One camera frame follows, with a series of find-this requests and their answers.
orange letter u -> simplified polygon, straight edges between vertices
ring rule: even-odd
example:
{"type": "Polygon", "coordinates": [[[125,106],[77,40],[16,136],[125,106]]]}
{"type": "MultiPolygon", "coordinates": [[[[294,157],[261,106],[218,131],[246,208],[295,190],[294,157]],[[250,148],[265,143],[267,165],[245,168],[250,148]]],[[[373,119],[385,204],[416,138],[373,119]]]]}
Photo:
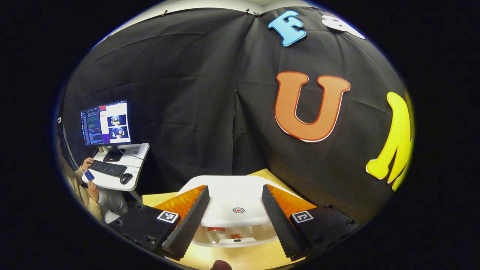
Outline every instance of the orange letter u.
{"type": "Polygon", "coordinates": [[[319,85],[324,88],[322,104],[317,120],[302,122],[297,117],[297,105],[301,86],[308,82],[308,76],[300,72],[280,72],[276,76],[280,83],[275,105],[275,118],[286,133],[309,143],[327,138],[335,127],[344,92],[350,90],[350,83],[334,76],[320,76],[319,85]]]}

black foam pad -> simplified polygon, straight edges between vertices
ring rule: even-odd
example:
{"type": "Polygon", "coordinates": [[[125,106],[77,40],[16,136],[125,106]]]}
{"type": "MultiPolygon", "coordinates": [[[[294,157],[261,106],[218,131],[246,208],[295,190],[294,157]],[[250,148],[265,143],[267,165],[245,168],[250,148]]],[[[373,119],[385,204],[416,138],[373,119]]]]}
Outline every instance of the black foam pad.
{"type": "Polygon", "coordinates": [[[292,224],[288,221],[287,217],[282,211],[282,208],[276,202],[267,185],[264,185],[262,201],[268,217],[272,222],[273,228],[275,229],[276,235],[280,240],[280,244],[282,245],[285,255],[288,258],[291,258],[308,249],[308,244],[295,231],[292,224]]]}
{"type": "Polygon", "coordinates": [[[170,258],[176,260],[183,258],[202,221],[209,201],[208,186],[205,186],[180,225],[162,244],[162,248],[172,255],[169,256],[170,258]]]}

yellow table surface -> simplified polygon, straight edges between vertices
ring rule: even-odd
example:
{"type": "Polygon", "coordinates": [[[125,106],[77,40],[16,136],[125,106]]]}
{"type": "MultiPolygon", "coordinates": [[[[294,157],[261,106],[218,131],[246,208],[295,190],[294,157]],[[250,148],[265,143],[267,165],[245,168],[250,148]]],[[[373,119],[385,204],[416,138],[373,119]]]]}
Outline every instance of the yellow table surface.
{"type": "MultiPolygon", "coordinates": [[[[286,184],[280,181],[269,170],[263,169],[249,175],[261,176],[284,189],[294,193],[286,184]]],[[[177,192],[143,195],[143,204],[151,207],[174,197],[177,192]]],[[[228,262],[233,270],[263,270],[291,264],[292,261],[285,256],[279,240],[249,247],[215,248],[190,244],[185,256],[179,264],[199,270],[210,270],[216,260],[228,262]]]]}

smartphone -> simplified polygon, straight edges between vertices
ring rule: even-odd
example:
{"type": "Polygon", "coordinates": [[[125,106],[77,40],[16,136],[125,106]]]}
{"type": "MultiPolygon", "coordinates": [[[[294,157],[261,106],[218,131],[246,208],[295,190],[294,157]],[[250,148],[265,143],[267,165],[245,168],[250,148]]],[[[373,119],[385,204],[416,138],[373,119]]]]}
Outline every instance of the smartphone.
{"type": "Polygon", "coordinates": [[[90,171],[85,171],[85,176],[87,177],[88,180],[92,181],[95,179],[93,174],[90,171]]]}

hand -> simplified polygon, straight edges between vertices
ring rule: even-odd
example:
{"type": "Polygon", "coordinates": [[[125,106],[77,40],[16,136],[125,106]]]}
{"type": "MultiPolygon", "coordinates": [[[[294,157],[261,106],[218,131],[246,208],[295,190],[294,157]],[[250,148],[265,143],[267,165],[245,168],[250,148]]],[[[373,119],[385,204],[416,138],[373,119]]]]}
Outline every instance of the hand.
{"type": "Polygon", "coordinates": [[[86,158],[84,160],[84,163],[82,164],[82,170],[83,171],[86,171],[88,170],[88,168],[90,168],[90,166],[92,166],[92,163],[94,162],[94,159],[93,158],[86,158]]]}
{"type": "Polygon", "coordinates": [[[232,267],[222,260],[216,260],[210,270],[232,270],[232,267]]]}
{"type": "Polygon", "coordinates": [[[88,180],[87,185],[88,185],[88,193],[90,194],[90,197],[94,202],[98,203],[98,188],[90,180],[88,180]]]}

